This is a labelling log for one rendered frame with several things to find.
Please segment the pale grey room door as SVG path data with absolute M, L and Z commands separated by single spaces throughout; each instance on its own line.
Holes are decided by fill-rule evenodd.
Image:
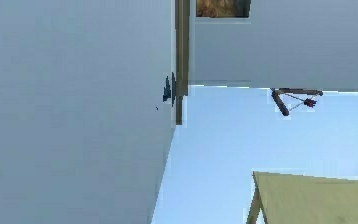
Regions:
M 151 224 L 175 0 L 0 0 L 0 224 Z

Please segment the olive green table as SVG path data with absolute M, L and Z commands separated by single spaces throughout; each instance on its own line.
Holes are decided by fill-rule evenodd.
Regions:
M 358 224 L 358 180 L 252 173 L 246 224 Z

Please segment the olive wooden door frame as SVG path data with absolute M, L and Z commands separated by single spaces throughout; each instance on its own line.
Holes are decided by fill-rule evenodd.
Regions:
M 188 95 L 190 0 L 175 0 L 176 124 L 183 124 L 183 99 Z

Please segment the brown stick frame with red piece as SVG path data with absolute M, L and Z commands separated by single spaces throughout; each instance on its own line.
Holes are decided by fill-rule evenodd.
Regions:
M 271 88 L 271 97 L 283 116 L 299 106 L 314 108 L 317 104 L 316 97 L 322 96 L 321 90 L 298 88 Z

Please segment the brown framed wall picture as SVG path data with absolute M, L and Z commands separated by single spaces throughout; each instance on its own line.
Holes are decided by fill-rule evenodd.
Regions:
M 248 18 L 251 0 L 196 0 L 196 16 L 205 18 Z

